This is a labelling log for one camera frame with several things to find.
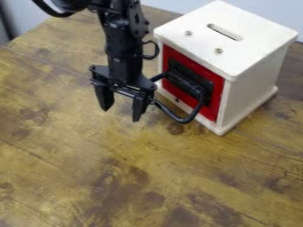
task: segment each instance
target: white box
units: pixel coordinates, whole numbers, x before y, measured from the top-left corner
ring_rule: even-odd
[[[215,121],[196,120],[221,136],[276,94],[276,78],[297,32],[223,1],[157,27],[160,46],[179,51],[224,78]],[[187,112],[192,108],[159,83],[159,92]]]

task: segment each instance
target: red panel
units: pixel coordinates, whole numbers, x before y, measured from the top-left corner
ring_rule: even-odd
[[[217,112],[221,102],[221,93],[224,87],[224,78],[215,74],[205,67],[199,65],[195,61],[188,59],[180,52],[172,49],[169,46],[163,47],[163,72],[168,70],[168,59],[173,58],[189,69],[192,69],[203,78],[213,83],[213,94],[211,98],[209,106],[204,106],[200,114],[209,120],[216,121]],[[197,101],[184,93],[177,87],[175,87],[167,80],[161,81],[161,86],[167,89],[176,98],[179,98],[191,108],[195,108]]]

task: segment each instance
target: wooden table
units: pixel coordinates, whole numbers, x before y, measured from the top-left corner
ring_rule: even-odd
[[[155,27],[179,17],[144,11]],[[132,123],[123,97],[100,111],[103,44],[81,12],[0,48],[0,226],[303,226],[303,45],[277,96],[219,137],[153,107]]]

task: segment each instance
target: wooden box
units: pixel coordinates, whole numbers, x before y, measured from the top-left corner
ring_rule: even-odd
[[[276,94],[276,79],[297,32],[223,1],[157,27],[160,73],[173,58],[213,84],[196,120],[221,136]],[[163,80],[159,92],[187,112],[196,101]]]

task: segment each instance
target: wood grain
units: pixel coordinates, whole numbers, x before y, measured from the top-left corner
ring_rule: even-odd
[[[121,96],[103,113],[85,69],[105,64],[97,21],[61,21],[0,48],[0,226],[300,226],[301,45],[279,96],[217,137],[152,106],[131,123]]]

